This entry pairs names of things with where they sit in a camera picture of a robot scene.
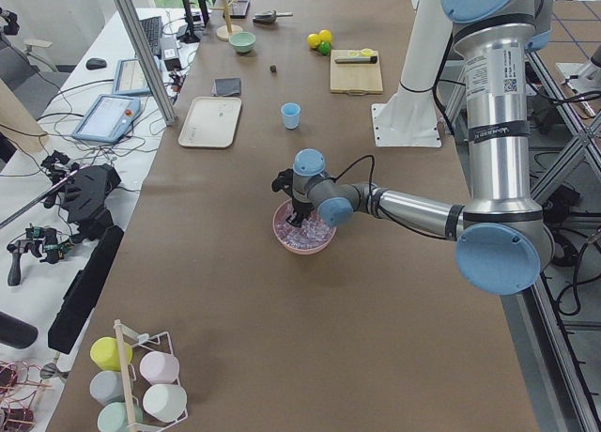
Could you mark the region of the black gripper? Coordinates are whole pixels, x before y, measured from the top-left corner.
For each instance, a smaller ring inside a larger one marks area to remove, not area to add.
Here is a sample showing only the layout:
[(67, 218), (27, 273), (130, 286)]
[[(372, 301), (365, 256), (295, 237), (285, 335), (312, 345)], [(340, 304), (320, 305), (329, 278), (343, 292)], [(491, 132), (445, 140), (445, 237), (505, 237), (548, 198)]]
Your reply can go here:
[(293, 227), (301, 228), (306, 216), (310, 216), (314, 206), (310, 199), (296, 189), (292, 189), (293, 212), (286, 218), (286, 222)]

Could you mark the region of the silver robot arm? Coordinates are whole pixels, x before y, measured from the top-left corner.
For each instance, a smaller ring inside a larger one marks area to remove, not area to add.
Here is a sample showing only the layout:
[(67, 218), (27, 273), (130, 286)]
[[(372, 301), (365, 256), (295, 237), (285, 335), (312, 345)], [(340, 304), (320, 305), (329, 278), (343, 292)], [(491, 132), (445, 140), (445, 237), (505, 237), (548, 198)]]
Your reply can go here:
[(533, 285), (554, 241), (532, 199), (525, 57), (550, 37), (553, 0), (420, 0), (397, 91), (373, 107), (378, 147), (435, 147), (430, 104), (449, 52), (464, 62), (470, 201), (450, 205), (372, 181), (345, 184), (323, 155), (300, 151), (272, 183), (292, 203), (288, 222), (312, 214), (327, 225), (355, 212), (455, 244), (455, 261), (472, 284), (496, 295)]

